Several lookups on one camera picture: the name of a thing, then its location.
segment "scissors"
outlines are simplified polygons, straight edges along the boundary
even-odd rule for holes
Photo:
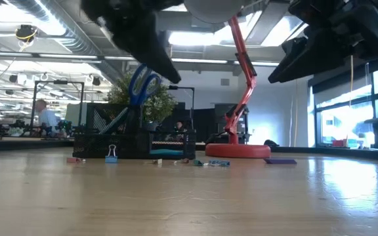
[[[145,100],[153,95],[161,85],[159,75],[153,73],[152,69],[147,68],[146,64],[141,64],[132,76],[129,83],[129,96],[131,105],[141,106]]]

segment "potted plant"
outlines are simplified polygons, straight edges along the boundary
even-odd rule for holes
[[[129,72],[120,79],[108,93],[107,101],[111,104],[129,104],[130,96],[128,92],[133,73]],[[168,86],[160,85],[157,91],[147,98],[142,108],[142,122],[144,128],[154,131],[158,124],[170,116],[177,102],[168,93]]]

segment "black mesh organizer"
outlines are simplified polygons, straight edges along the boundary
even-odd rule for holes
[[[73,156],[105,158],[109,145],[120,159],[194,159],[196,132],[148,132],[141,130],[140,107],[88,104],[86,134],[75,136]],[[109,125],[114,119],[119,120]]]

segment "ceiling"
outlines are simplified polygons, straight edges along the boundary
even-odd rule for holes
[[[12,105],[28,101],[33,95],[34,81],[48,77],[48,81],[83,82],[84,100],[102,100],[112,83],[137,66],[127,53],[112,44],[109,33],[89,21],[79,4],[80,0],[0,0],[0,99]],[[240,28],[250,59],[257,66],[276,66],[285,56],[280,44],[304,29],[298,18],[287,13],[288,5],[289,0],[246,0]],[[38,29],[33,42],[27,45],[14,34],[24,24]],[[157,29],[169,32],[171,44],[167,50],[178,70],[231,71],[233,76],[242,72],[234,62],[236,48],[230,28],[225,24],[201,22],[181,5],[159,12]],[[71,54],[128,59],[76,60],[68,56]],[[17,75],[22,83],[11,83],[11,75]],[[100,77],[100,86],[93,86],[93,77]],[[47,86],[50,89],[41,89],[38,98],[60,100],[60,103],[79,98],[76,85]],[[63,96],[54,95],[50,90],[61,90]]]

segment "white wall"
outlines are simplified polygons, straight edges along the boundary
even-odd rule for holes
[[[296,146],[308,147],[307,80],[309,78],[270,84],[268,76],[274,68],[256,68],[256,70],[257,87],[247,105],[250,110],[249,132],[252,134],[250,144],[263,144],[265,140],[270,139],[281,146],[289,146],[292,101],[291,146],[294,146],[295,142],[295,108],[298,104]],[[241,74],[239,94],[243,94],[245,88],[245,76]]]
[[[195,109],[214,108],[219,103],[238,103],[238,77],[232,72],[180,71],[180,87],[195,88]],[[221,79],[230,79],[230,86],[221,86]],[[191,90],[170,90],[178,102],[185,102],[186,109],[192,106]]]

